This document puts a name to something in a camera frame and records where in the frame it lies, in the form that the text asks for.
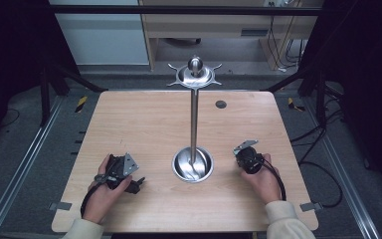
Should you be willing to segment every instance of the black cable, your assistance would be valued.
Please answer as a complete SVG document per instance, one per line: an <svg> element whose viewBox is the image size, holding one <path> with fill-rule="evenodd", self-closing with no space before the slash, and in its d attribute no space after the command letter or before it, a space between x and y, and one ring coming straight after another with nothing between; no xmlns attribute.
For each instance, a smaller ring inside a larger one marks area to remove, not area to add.
<svg viewBox="0 0 382 239"><path fill-rule="evenodd" d="M315 133L319 128L320 128L320 126L317 126L317 127L313 128L312 130L304 133L303 135L298 136L298 137L296 137L294 139L291 139L290 142L295 142L295 141L301 140L301 139L303 139L303 138L305 138L305 137Z"/></svg>
<svg viewBox="0 0 382 239"><path fill-rule="evenodd" d="M15 109L8 109L8 112L9 112L9 111L14 111L14 112L16 112L16 113L17 113L17 116L16 116L14 119L12 119L10 122L7 122L7 123L5 123L5 124L0 125L0 127L8 126L9 124L15 122L15 121L20 117L20 112L19 112L19 111L15 110Z"/></svg>
<svg viewBox="0 0 382 239"><path fill-rule="evenodd" d="M93 193L96 192L96 190L103 185L103 182L98 182L95 186L93 186L89 192L86 194L85 199L83 199L82 207L80 208L80 212L82 213L82 218L85 214L87 203L89 202L89 199L92 197Z"/></svg>
<svg viewBox="0 0 382 239"><path fill-rule="evenodd" d="M302 47L303 47L303 39L301 39L299 42L299 54L298 54L298 58L297 58L297 64L298 65L302 61Z"/></svg>
<svg viewBox="0 0 382 239"><path fill-rule="evenodd" d="M292 146L307 146L312 145L314 142L307 142L307 143L299 143L299 144L293 144Z"/></svg>
<svg viewBox="0 0 382 239"><path fill-rule="evenodd" d="M286 46L285 57L286 57L286 60L287 60L288 62L296 63L296 61L294 61L294 60L292 59L292 58L296 58L296 56L290 56L290 55L289 55L290 48L292 47L292 44L293 44L293 39L290 39L289 42L287 43L287 46Z"/></svg>
<svg viewBox="0 0 382 239"><path fill-rule="evenodd" d="M324 106L327 107L328 104L330 104L331 102L336 102L336 101L339 101L339 99L338 98L330 99L326 103L324 103Z"/></svg>
<svg viewBox="0 0 382 239"><path fill-rule="evenodd" d="M343 190L342 190L342 187L340 186L339 182L337 181L337 179L333 175L331 175L331 173L327 169L325 169L324 167L322 167L322 166L320 166L320 165L318 165L316 163L309 162L309 161L304 161L299 166L304 165L304 164L315 166L315 167L321 169L322 171L324 171L334 181L334 183L337 185L337 188L339 189L339 198L334 203L331 203L331 204L323 204L323 203L321 203L321 205L323 207L325 207L325 208L332 208L332 207L337 206L342 201L342 199L343 199Z"/></svg>
<svg viewBox="0 0 382 239"><path fill-rule="evenodd" d="M312 149L315 147L315 145L324 137L325 135L325 128L321 131L321 133L318 135L318 137L315 139L314 143L309 147L309 149L306 151L306 153L303 155L303 157L298 162L298 165L303 163L303 161L306 159L308 154L312 151Z"/></svg>
<svg viewBox="0 0 382 239"><path fill-rule="evenodd" d="M329 121L330 119L332 119L333 117L335 116L339 116L339 115L342 115L343 114L343 111L342 110L337 110L335 111L333 114L331 114L329 117L327 117L327 121ZM327 124L331 124L333 122L336 122L339 118L336 118L334 119L333 121L331 122L328 122Z"/></svg>
<svg viewBox="0 0 382 239"><path fill-rule="evenodd" d="M269 36L268 36L268 47L269 47L269 50L275 60L275 64L278 68L289 68L289 67L294 67L296 65L287 65L287 64L284 64L282 61L281 61L281 57L280 57L280 54L279 54L279 50L278 50L278 44L276 43L276 39L275 39L275 33L273 32L273 23L275 21L275 16L272 16L271 17L271 26L270 26L270 31L269 31ZM275 44L275 48L276 48L276 53L278 54L278 58L275 57L275 54L273 53L272 51L272 48L270 46L270 36L272 35L273 37L273 42Z"/></svg>
<svg viewBox="0 0 382 239"><path fill-rule="evenodd" d="M279 188L281 189L281 195L282 195L282 200L286 201L287 200L287 192L285 190L285 185L284 182L282 181L281 177L278 175L278 173L275 171L275 168L267 161L261 161L258 160L257 158L254 158L255 162L261 164L263 167L265 167L268 171L272 173L272 175L276 178L278 181Z"/></svg>

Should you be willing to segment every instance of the metal stand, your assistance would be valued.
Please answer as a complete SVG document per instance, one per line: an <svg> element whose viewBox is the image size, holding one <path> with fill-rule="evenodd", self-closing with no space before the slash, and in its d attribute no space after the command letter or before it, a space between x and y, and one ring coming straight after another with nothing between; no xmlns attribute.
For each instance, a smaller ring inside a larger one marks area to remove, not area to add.
<svg viewBox="0 0 382 239"><path fill-rule="evenodd" d="M175 174L186 182L205 180L213 171L213 157L203 147L197 146L198 94L199 89L215 81L214 70L203 66L200 58L194 57L188 66L176 69L176 81L168 86L179 84L191 89L191 146L180 149L173 157L172 169Z"/></svg>

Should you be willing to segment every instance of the white cabinet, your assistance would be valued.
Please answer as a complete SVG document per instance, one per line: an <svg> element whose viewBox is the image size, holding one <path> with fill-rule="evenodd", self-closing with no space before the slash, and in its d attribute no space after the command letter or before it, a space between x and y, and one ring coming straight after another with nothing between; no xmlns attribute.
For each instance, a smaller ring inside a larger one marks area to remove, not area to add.
<svg viewBox="0 0 382 239"><path fill-rule="evenodd" d="M136 0L50 0L53 5L137 5ZM56 14L77 65L148 65L138 14Z"/></svg>

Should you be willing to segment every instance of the hand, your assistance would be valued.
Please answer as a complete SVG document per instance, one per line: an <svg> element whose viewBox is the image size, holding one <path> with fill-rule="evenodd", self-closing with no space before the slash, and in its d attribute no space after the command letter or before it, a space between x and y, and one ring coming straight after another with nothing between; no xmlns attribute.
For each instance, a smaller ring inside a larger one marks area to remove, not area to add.
<svg viewBox="0 0 382 239"><path fill-rule="evenodd" d="M263 157L269 163L272 163L271 156L267 153ZM248 174L246 171L241 172L241 176L253 186L254 191L259 195L265 204L269 202L281 200L281 189L275 176L264 166L255 174Z"/></svg>
<svg viewBox="0 0 382 239"><path fill-rule="evenodd" d="M106 173L106 165L108 161L109 154L98 168L98 174ZM131 180L132 176L130 175L126 179L124 179L120 183L120 185L114 190L109 189L106 183L101 185L90 197L89 202L86 206L85 214L83 215L83 219L96 224L101 223L101 221L107 215L109 209L116 202L117 198L128 187ZM92 184L89 186L89 190L95 185L96 182L92 182Z"/></svg>

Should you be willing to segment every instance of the sleeve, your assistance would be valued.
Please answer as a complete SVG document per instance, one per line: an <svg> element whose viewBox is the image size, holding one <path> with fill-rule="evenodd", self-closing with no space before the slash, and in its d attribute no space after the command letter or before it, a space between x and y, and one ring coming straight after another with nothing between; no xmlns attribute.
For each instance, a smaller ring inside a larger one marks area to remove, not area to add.
<svg viewBox="0 0 382 239"><path fill-rule="evenodd" d="M315 238L312 232L297 219L293 205L287 201L274 201L266 205L270 226L268 238Z"/></svg>
<svg viewBox="0 0 382 239"><path fill-rule="evenodd" d="M63 239L101 238L103 227L84 219L76 219Z"/></svg>

